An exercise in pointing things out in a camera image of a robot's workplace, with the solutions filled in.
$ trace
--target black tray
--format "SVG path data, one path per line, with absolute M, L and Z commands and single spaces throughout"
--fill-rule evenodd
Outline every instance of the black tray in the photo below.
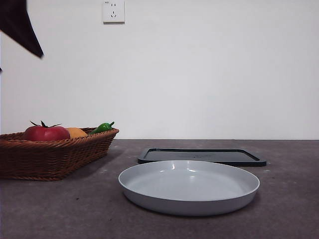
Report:
M 197 160 L 231 166 L 265 166 L 267 162 L 243 149 L 178 149 L 146 148 L 138 157 L 139 163 L 166 160 Z

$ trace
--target fake vegetable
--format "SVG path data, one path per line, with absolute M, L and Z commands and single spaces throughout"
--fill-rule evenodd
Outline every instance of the fake vegetable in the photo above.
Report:
M 87 136 L 87 133 L 84 132 L 83 130 L 81 130 L 80 128 L 71 127 L 71 128 L 66 128 L 66 129 L 69 131 L 71 138 L 78 138 L 78 137 Z
M 113 124 L 114 124 L 114 122 L 100 124 L 95 130 L 93 130 L 92 132 L 89 132 L 89 134 L 95 134 L 95 133 L 109 131 L 112 129 Z
M 42 121 L 42 126 L 33 122 L 31 123 L 35 126 L 31 126 L 26 129 L 23 135 L 24 140 L 55 141 L 70 138 L 69 131 L 64 127 L 59 126 L 60 124 L 48 127 Z

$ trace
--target black fabric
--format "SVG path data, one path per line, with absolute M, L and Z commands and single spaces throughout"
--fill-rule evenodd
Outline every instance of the black fabric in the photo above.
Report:
M 26 11 L 26 0 L 0 0 L 0 30 L 29 52 L 43 56 Z

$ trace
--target gray plate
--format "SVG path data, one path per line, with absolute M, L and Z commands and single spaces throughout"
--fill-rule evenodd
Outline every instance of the gray plate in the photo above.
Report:
M 208 216 L 250 203 L 260 182 L 252 173 L 203 161 L 160 161 L 124 170 L 119 182 L 135 204 L 161 213 Z

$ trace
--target table surface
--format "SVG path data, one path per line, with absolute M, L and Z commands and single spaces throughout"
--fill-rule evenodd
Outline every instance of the table surface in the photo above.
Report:
M 242 167 L 261 182 L 248 206 L 178 217 L 128 201 L 118 175 L 146 147 L 241 148 L 266 159 Z M 109 154 L 56 182 L 0 180 L 2 239 L 317 239 L 318 140 L 114 140 Z

